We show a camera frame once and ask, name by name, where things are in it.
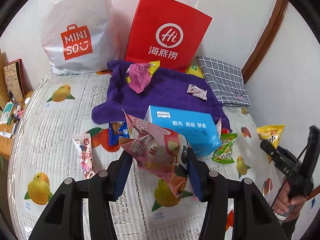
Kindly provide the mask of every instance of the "fruit-patterned tablecloth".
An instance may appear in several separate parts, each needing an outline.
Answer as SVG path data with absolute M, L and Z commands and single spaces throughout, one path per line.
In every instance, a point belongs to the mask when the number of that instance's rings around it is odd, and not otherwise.
M 106 99 L 110 78 L 106 72 L 70 76 L 50 72 L 33 93 L 9 164 L 9 206 L 20 240 L 28 239 L 42 210 L 65 178 L 84 179 L 73 134 L 91 134 L 95 171 L 106 169 L 119 158 L 122 150 L 106 143 L 108 124 L 96 125 L 91 119 L 93 107 Z M 238 133 L 232 155 L 235 163 L 219 164 L 211 156 L 202 160 L 228 179 L 252 178 L 271 203 L 280 184 L 273 163 L 269 164 L 260 149 L 251 116 L 241 108 L 223 110 L 231 129 Z M 110 202 L 118 239 L 198 239 L 206 204 L 193 195 L 190 183 L 179 203 L 170 193 L 161 179 L 137 169 L 134 161 L 123 194 L 118 201 Z M 232 210 L 233 201 L 229 200 L 226 239 L 232 235 Z M 84 237 L 90 239 L 87 201 L 83 211 Z

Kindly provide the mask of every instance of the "purple cloth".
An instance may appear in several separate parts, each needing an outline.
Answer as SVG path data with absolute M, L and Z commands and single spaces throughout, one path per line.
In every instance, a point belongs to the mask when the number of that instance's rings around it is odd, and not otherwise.
M 143 92 L 137 94 L 129 87 L 125 78 L 125 72 L 131 64 L 123 60 L 108 62 L 108 70 L 112 70 L 112 77 L 107 101 L 93 108 L 92 120 L 95 123 L 125 121 L 122 109 L 127 114 L 144 119 L 149 105 L 152 105 L 208 113 L 215 123 L 221 117 L 222 127 L 230 130 L 229 120 L 222 110 L 223 104 L 217 100 L 204 79 L 158 68 L 150 84 Z M 189 84 L 207 90 L 207 101 L 187 93 Z

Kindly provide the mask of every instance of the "gray plaid fabric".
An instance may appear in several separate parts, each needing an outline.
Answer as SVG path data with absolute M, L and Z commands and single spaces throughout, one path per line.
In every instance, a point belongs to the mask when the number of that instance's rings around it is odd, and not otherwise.
M 216 98 L 225 106 L 249 106 L 241 70 L 233 65 L 208 57 L 196 57 L 205 80 Z

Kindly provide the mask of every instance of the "blue snack package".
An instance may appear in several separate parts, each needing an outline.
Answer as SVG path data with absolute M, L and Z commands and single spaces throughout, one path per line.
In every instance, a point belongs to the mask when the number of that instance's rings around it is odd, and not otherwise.
M 149 106 L 145 121 L 184 135 L 196 156 L 208 156 L 221 146 L 217 127 L 206 113 Z
M 109 123 L 109 145 L 113 146 L 119 143 L 119 137 L 129 138 L 128 126 L 126 122 Z

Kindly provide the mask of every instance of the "metal screw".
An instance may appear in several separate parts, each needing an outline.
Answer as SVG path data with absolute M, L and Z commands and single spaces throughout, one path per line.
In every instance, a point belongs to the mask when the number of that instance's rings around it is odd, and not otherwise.
M 107 175 L 108 175 L 108 172 L 107 172 L 107 171 L 100 171 L 100 172 L 99 172 L 99 176 L 102 177 L 102 178 L 103 178 L 103 177 L 106 177 Z
M 252 179 L 250 179 L 250 178 L 244 178 L 243 181 L 245 184 L 248 184 L 248 185 L 252 184 Z
M 217 177 L 218 173 L 216 171 L 209 171 L 209 176 L 210 177 Z
M 64 180 L 64 183 L 65 184 L 70 184 L 70 183 L 72 183 L 72 178 L 66 178 L 65 180 Z

